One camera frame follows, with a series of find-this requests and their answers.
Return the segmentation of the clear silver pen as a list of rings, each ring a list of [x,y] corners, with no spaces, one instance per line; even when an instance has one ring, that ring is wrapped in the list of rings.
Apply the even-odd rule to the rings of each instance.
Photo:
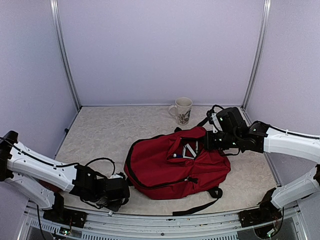
[[[198,154],[199,152],[199,141],[196,141],[195,143],[195,153]]]

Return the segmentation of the red cap marker short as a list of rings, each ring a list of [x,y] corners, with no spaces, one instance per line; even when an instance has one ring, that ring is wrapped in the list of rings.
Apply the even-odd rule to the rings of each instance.
[[[193,158],[197,156],[196,152],[192,149],[192,147],[189,144],[185,145],[185,149],[188,149],[190,153],[192,154]]]

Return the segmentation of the dark blue cap marker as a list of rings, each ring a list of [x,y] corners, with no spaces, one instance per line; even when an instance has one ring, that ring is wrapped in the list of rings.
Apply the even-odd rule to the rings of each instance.
[[[176,153],[174,153],[173,154],[173,157],[174,158],[184,158],[184,159],[194,159],[193,157],[190,157],[190,156],[185,156],[185,155],[181,155],[181,154],[176,154]]]

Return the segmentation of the red backpack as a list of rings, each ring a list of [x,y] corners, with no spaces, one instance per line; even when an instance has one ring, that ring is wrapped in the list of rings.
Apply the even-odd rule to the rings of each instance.
[[[213,198],[206,204],[174,211],[172,214],[176,217],[212,206],[223,195],[219,185],[226,179],[231,164],[218,150],[204,149],[206,132],[199,125],[185,130],[177,127],[171,134],[135,141],[124,164],[127,181],[152,200],[177,200],[201,192],[207,192]],[[196,152],[196,141],[199,151],[195,158],[173,157],[173,154],[182,155],[186,144]]]

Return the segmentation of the blue cap white marker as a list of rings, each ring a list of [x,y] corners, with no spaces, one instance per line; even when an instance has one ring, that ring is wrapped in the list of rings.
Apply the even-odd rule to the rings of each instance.
[[[182,148],[182,157],[183,158],[186,157],[186,150],[187,150],[186,146],[183,146],[183,148]]]

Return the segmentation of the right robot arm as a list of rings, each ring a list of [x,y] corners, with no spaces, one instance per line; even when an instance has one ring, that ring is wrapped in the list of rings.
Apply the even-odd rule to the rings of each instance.
[[[212,108],[198,123],[213,126],[204,137],[207,150],[237,149],[239,152],[277,153],[294,156],[314,162],[316,165],[308,173],[267,191],[256,210],[256,218],[266,222],[275,212],[298,199],[306,198],[320,190],[320,137],[287,129],[280,129],[256,120],[247,125],[237,107],[222,108],[215,112]]]

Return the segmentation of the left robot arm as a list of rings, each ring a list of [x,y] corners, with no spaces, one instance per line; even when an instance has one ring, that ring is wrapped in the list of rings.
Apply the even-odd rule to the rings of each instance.
[[[88,165],[63,163],[31,150],[9,131],[0,139],[0,180],[18,189],[63,223],[70,218],[60,192],[96,208],[117,212],[130,198],[123,173],[107,177]]]

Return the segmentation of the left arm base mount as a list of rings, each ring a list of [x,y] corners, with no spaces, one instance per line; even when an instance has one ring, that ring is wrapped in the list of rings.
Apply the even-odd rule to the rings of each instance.
[[[87,213],[67,208],[62,211],[51,209],[44,211],[43,218],[54,223],[83,228],[87,219]]]

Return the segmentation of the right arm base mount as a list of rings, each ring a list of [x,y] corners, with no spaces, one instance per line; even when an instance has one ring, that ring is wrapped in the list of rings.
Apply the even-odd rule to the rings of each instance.
[[[238,213],[239,221],[242,228],[260,225],[275,221],[282,218],[280,210],[270,210],[268,208],[255,208],[251,210],[243,210]]]

